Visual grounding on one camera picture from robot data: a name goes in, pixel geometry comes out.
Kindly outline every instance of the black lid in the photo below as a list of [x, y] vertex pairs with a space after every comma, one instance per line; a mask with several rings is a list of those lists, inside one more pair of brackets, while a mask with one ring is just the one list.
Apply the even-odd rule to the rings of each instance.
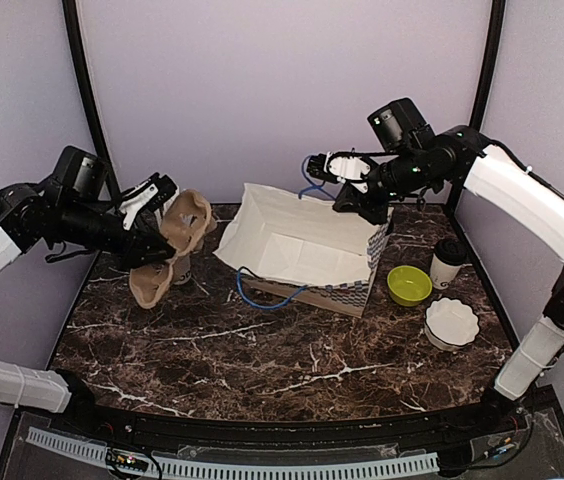
[[435, 244], [435, 256], [447, 265], [458, 266], [466, 261], [466, 248], [457, 240], [444, 238]]

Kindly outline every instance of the table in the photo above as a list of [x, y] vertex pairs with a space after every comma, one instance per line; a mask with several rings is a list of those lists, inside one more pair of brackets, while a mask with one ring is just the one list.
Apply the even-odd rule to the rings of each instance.
[[[271, 312], [246, 305], [235, 292], [235, 272], [212, 254], [237, 209], [214, 206], [219, 227], [192, 258], [193, 281], [171, 288], [149, 311], [135, 303], [128, 275], [101, 254], [52, 368], [76, 372], [99, 404], [120, 409], [216, 420], [346, 420], [475, 403], [511, 354], [471, 266], [418, 307], [388, 296], [393, 267], [426, 271], [437, 240], [455, 237], [441, 206], [395, 208], [395, 229], [360, 319], [297, 302]], [[423, 331], [426, 309], [442, 296], [479, 317], [475, 342], [457, 353], [436, 349]]]

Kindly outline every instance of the cup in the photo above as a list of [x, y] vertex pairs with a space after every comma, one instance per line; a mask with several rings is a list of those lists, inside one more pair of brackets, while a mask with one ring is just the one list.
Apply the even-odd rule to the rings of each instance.
[[444, 290], [466, 262], [466, 248], [457, 240], [445, 238], [435, 244], [431, 261], [433, 288]]

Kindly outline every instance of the white vent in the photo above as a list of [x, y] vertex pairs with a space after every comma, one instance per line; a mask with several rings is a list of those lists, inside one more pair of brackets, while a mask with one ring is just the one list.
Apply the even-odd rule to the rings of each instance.
[[[75, 439], [57, 432], [49, 432], [35, 427], [29, 428], [26, 441], [32, 445], [83, 463], [108, 468], [104, 461], [107, 446], [103, 442]], [[414, 475], [439, 471], [436, 453], [363, 463], [310, 466], [289, 465], [283, 467], [192, 462], [160, 457], [159, 455], [153, 455], [153, 457], [162, 467], [162, 476], [165, 480], [384, 480], [408, 478]], [[158, 472], [155, 465], [152, 462], [149, 462], [149, 465], [149, 470], [144, 476], [147, 478], [157, 478]], [[128, 473], [138, 473], [134, 469], [118, 468]]]

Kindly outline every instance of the black pole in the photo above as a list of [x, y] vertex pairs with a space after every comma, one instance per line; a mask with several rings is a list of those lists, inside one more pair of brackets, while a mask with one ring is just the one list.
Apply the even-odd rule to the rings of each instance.
[[[482, 70], [480, 71], [480, 80], [478, 81], [478, 88], [475, 92], [473, 111], [471, 112], [471, 120], [469, 121], [469, 126], [475, 130], [482, 128], [486, 105], [491, 91], [491, 83], [493, 83], [493, 73], [495, 72], [495, 63], [500, 46], [502, 25], [504, 23], [505, 5], [506, 0], [493, 0], [491, 4], [491, 18], [489, 19], [489, 30], [486, 36], [484, 56], [482, 58]], [[456, 184], [453, 185], [451, 189], [449, 198], [446, 201], [447, 208], [451, 212], [455, 212], [458, 206], [462, 188], [461, 184]]]
[[104, 139], [102, 123], [100, 122], [100, 116], [98, 115], [98, 109], [95, 104], [95, 97], [93, 95], [91, 78], [89, 77], [89, 70], [86, 64], [84, 44], [82, 43], [80, 21], [78, 18], [78, 10], [75, 0], [62, 0], [62, 7], [64, 8], [66, 33], [69, 39], [69, 47], [71, 49], [75, 77], [78, 81], [80, 97], [82, 97], [84, 114], [86, 115], [86, 121], [89, 125], [93, 145], [95, 146], [95, 153], [108, 165], [109, 174], [107, 176], [106, 186], [109, 190], [109, 195], [111, 195], [111, 198], [114, 199], [120, 196], [120, 185], [118, 184], [115, 171], [113, 170], [113, 164], [111, 163], [111, 157], [109, 156], [109, 149], [107, 148], [106, 140]]

